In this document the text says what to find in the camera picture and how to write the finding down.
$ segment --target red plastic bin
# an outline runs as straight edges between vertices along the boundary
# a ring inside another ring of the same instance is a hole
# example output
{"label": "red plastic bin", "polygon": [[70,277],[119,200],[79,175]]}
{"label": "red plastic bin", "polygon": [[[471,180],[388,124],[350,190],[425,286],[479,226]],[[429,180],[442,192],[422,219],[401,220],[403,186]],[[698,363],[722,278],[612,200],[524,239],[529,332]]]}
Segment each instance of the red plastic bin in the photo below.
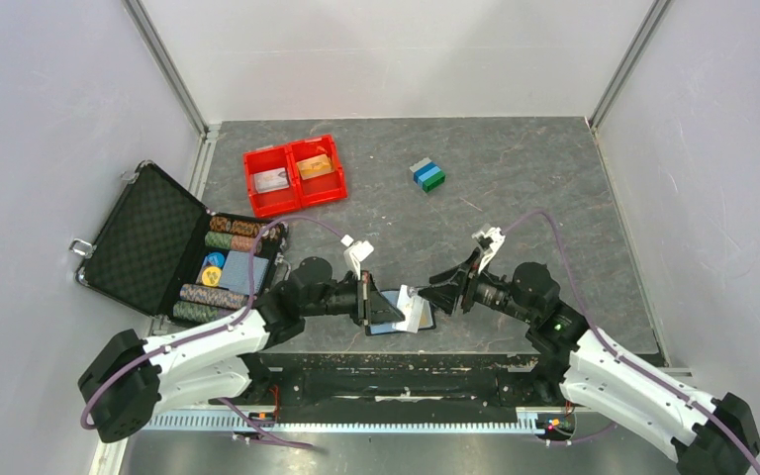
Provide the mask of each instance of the red plastic bin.
{"label": "red plastic bin", "polygon": [[[322,153],[331,159],[333,173],[309,180],[301,179],[296,163]],[[289,188],[267,193],[255,191],[252,178],[254,173],[282,167],[287,169]],[[348,196],[345,174],[339,162],[336,144],[330,135],[245,153],[243,168],[251,208],[258,218],[290,213]]]}

